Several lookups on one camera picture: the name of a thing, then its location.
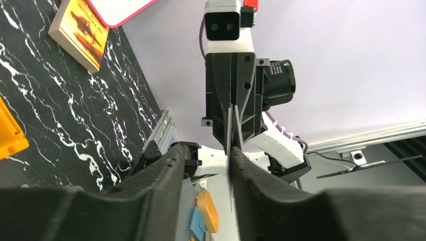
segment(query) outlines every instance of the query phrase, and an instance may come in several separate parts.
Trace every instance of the blue object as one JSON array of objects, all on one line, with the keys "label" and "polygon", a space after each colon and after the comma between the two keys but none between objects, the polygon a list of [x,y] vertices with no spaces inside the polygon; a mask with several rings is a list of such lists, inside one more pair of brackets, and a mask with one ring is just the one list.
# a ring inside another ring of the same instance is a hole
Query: blue object
[{"label": "blue object", "polygon": [[205,219],[197,207],[195,207],[192,211],[191,222],[189,223],[189,233],[196,241],[203,241],[205,233]]}]

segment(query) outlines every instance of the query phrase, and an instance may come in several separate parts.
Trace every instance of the orange object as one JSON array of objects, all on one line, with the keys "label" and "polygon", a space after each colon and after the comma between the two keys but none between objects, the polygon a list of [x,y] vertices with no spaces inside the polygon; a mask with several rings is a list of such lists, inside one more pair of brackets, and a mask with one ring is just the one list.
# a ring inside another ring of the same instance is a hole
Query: orange object
[{"label": "orange object", "polygon": [[259,9],[259,0],[244,0],[243,6],[253,7],[257,12],[257,9]]},{"label": "orange object", "polygon": [[29,146],[21,127],[0,98],[0,160]]},{"label": "orange object", "polygon": [[219,215],[209,191],[198,194],[197,207],[205,219],[205,229],[209,233],[219,231]]}]

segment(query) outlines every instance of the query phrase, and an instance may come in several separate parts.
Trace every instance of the book cover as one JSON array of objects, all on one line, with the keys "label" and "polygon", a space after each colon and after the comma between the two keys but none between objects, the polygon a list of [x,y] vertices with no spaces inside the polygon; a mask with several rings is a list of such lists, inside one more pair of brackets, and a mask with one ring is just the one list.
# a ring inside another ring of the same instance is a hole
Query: book cover
[{"label": "book cover", "polygon": [[91,73],[98,72],[109,28],[86,0],[63,0],[49,35]]}]

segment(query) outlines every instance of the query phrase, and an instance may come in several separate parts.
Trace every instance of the white wall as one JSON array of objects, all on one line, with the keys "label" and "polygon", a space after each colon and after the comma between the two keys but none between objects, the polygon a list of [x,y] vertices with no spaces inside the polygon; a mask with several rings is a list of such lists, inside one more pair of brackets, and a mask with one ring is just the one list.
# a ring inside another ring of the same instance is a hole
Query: white wall
[{"label": "white wall", "polygon": [[[205,114],[198,30],[205,0],[158,0],[123,28],[161,108],[186,141],[219,148]],[[426,119],[425,0],[265,0],[258,57],[290,59],[296,95],[272,108],[309,142]]]}]

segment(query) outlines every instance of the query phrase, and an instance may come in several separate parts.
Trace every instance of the camera lens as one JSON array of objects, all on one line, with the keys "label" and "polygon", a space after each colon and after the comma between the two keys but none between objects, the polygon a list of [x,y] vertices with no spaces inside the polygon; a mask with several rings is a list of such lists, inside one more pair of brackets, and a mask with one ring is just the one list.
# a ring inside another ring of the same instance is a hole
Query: camera lens
[{"label": "camera lens", "polygon": [[233,24],[227,24],[227,30],[231,31],[234,28]]},{"label": "camera lens", "polygon": [[219,29],[219,26],[217,24],[212,24],[211,25],[211,30],[217,31],[218,29]]}]

